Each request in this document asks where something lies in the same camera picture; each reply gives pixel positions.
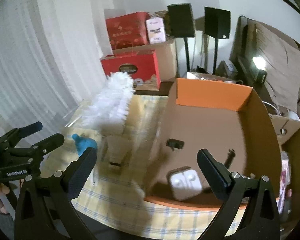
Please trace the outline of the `black clip tool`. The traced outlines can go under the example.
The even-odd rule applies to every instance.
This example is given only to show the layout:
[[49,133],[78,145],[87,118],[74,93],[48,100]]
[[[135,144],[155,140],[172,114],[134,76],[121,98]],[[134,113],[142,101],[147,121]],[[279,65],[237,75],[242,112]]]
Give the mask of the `black clip tool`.
[[229,149],[229,153],[228,153],[227,159],[226,159],[226,161],[225,161],[225,163],[224,163],[224,166],[225,166],[227,169],[230,168],[230,166],[231,166],[231,164],[232,164],[232,162],[233,162],[235,156],[236,156],[235,150]]

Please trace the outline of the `blue collapsible funnel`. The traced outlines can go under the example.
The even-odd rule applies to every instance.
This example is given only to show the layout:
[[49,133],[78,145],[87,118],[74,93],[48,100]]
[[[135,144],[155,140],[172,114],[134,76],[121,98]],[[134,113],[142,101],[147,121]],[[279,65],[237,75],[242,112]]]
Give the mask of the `blue collapsible funnel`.
[[75,143],[76,151],[79,157],[89,147],[97,150],[97,142],[94,139],[81,137],[76,133],[72,135],[72,139]]

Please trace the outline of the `white earphone case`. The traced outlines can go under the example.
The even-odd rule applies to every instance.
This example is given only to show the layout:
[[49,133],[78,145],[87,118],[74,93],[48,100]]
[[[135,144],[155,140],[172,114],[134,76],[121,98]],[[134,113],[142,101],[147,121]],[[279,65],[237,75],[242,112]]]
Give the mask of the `white earphone case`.
[[197,171],[189,166],[168,172],[167,181],[172,190],[173,198],[178,201],[193,198],[203,191]]

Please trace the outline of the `white feather shuttlecock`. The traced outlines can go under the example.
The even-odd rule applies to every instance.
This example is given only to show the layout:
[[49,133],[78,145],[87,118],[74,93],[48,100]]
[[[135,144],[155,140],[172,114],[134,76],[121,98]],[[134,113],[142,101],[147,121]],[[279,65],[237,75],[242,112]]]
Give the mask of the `white feather shuttlecock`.
[[120,173],[123,161],[132,150],[132,141],[122,136],[109,135],[106,142],[109,169],[111,172]]

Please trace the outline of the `black star knob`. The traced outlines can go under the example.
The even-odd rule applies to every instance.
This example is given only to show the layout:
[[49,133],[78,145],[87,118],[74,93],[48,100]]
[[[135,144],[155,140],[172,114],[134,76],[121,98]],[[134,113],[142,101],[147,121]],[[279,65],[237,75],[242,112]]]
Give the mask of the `black star knob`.
[[168,139],[168,141],[166,141],[166,146],[169,147],[172,151],[174,150],[182,150],[184,147],[185,142],[181,141],[181,140],[177,140],[177,139]]

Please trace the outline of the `white fluffy duster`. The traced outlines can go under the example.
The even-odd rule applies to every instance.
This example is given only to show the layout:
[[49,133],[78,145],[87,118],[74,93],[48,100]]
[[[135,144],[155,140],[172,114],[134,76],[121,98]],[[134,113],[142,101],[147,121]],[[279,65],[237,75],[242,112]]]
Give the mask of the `white fluffy duster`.
[[104,135],[121,135],[134,95],[133,79],[116,72],[108,77],[106,85],[82,113],[82,125]]

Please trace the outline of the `yellow plaid tablecloth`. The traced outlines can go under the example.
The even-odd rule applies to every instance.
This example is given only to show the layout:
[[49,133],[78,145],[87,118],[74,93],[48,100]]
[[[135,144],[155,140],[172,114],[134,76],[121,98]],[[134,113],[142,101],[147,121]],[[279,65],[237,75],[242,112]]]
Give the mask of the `yellow plaid tablecloth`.
[[105,139],[97,131],[73,125],[64,129],[65,142],[53,151],[42,167],[42,176],[64,170],[77,159],[73,134],[94,139],[98,144],[94,177],[88,179],[74,208],[111,228],[136,236],[154,239],[197,239],[215,217],[215,211],[193,211],[166,207],[144,201],[143,179],[149,164],[150,149],[157,126],[167,103],[165,96],[134,96],[132,118],[124,134],[133,144],[121,169],[110,169]]

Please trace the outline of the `orange cardboard box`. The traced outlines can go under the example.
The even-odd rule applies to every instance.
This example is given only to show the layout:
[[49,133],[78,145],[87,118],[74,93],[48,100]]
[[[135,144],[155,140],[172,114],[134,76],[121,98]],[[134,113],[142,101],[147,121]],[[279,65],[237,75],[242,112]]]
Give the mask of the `orange cardboard box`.
[[[172,151],[168,139],[185,142]],[[207,149],[224,163],[235,150],[230,171],[268,176],[279,192],[281,155],[268,111],[253,88],[212,80],[177,79],[172,85],[144,178],[145,201],[196,211],[216,211],[221,201],[201,193],[179,202],[167,181],[171,170],[189,166],[197,172],[197,153]]]

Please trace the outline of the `open brown cardboard box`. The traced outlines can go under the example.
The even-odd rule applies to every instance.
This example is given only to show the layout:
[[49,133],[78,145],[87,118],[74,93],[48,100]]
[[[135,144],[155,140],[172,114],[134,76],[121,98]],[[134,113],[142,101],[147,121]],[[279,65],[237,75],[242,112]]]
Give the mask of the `open brown cardboard box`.
[[287,208],[288,217],[300,219],[300,121],[271,115],[281,151],[281,174],[279,184],[279,213]]

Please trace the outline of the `red collection gift bag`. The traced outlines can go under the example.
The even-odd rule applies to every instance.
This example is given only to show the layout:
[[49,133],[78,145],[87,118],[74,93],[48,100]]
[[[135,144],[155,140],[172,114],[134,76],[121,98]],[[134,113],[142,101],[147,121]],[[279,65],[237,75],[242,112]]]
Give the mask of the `red collection gift bag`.
[[159,90],[161,78],[155,50],[143,50],[108,55],[101,60],[106,75],[127,73],[136,90]]

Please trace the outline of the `bright led lamp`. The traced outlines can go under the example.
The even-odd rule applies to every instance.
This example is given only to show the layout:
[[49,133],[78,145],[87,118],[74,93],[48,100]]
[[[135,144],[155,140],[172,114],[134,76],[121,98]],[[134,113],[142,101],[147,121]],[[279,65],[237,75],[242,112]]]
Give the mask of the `bright led lamp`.
[[255,80],[255,82],[258,83],[264,83],[267,77],[267,71],[266,71],[266,60],[261,56],[255,56],[252,59],[252,63],[250,66],[251,74]]

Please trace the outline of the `brown sofa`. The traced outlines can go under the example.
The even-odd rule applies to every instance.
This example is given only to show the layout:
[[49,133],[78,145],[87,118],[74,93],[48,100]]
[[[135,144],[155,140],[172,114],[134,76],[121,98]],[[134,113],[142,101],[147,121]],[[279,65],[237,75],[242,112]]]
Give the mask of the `brown sofa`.
[[[255,56],[266,62],[264,83],[255,82],[250,66]],[[253,86],[263,100],[300,118],[300,44],[276,28],[239,16],[230,60],[241,79]]]

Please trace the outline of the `pink tissue pack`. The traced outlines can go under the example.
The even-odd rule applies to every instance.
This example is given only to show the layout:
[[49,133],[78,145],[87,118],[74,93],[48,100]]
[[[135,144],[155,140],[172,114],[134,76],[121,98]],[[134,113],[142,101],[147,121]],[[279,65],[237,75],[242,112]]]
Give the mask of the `pink tissue pack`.
[[162,18],[154,17],[146,20],[146,28],[150,44],[166,41],[164,21]]

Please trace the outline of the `black speaker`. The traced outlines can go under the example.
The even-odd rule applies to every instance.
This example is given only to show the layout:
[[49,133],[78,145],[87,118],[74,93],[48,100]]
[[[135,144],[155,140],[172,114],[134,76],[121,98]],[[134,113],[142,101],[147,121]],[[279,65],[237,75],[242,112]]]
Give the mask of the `black speaker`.
[[212,7],[205,7],[205,34],[217,39],[230,36],[231,12]]
[[172,35],[175,38],[195,37],[193,12],[190,3],[167,6]]

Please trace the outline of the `left black speaker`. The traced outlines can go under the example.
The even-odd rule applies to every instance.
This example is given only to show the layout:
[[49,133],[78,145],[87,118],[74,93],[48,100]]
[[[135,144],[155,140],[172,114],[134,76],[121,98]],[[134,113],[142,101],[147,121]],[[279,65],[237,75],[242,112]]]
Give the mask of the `left black speaker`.
[[190,3],[167,6],[172,35],[175,38],[195,37],[193,12]]

